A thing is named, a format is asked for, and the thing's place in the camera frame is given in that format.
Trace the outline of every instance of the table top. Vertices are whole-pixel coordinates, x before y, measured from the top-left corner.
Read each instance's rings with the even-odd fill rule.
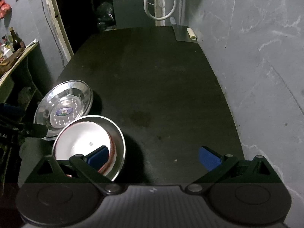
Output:
[[[21,55],[21,57],[17,60],[17,62],[13,65],[13,67],[8,70],[2,77],[0,78],[0,86],[5,82],[6,78],[11,75],[11,73],[18,67],[18,65],[27,57],[27,55],[38,45],[35,43],[31,45],[29,48],[26,48]]]
[[[113,120],[127,147],[119,182],[190,183],[207,171],[198,151],[244,158],[220,85],[200,46],[175,40],[172,27],[98,34],[57,80],[85,81],[90,114]]]

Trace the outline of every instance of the blue oval sticker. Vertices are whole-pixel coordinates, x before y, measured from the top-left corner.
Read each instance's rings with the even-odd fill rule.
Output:
[[[73,112],[72,107],[64,107],[56,111],[57,116],[67,116]]]

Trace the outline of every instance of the red plastic bag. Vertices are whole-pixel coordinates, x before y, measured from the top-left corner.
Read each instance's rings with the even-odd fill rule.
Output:
[[[7,13],[11,10],[11,6],[5,3],[4,0],[0,1],[0,19],[3,19]]]

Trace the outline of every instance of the bowl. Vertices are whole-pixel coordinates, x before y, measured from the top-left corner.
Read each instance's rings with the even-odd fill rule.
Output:
[[[86,156],[101,146],[107,146],[109,160],[98,172],[113,181],[123,167],[126,144],[120,128],[109,118],[90,115],[72,121],[56,138],[52,155],[56,160],[68,160],[75,154]]]
[[[44,140],[55,140],[60,131],[75,119],[89,113],[93,91],[83,81],[72,80],[55,86],[39,103],[34,123],[47,126]]]

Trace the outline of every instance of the wall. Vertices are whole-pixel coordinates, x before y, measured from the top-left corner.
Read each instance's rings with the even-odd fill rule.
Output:
[[[304,0],[178,0],[217,76],[246,159],[264,155],[304,224]],[[173,1],[165,0],[166,14]]]
[[[4,34],[10,34],[9,28],[13,27],[26,45],[34,39],[39,40],[39,46],[28,56],[28,64],[34,82],[43,93],[46,93],[62,72],[63,66],[58,48],[44,17],[41,0],[5,0],[5,2],[11,5],[12,12],[0,20],[0,35],[2,37]],[[43,2],[46,15],[51,23],[45,0]]]

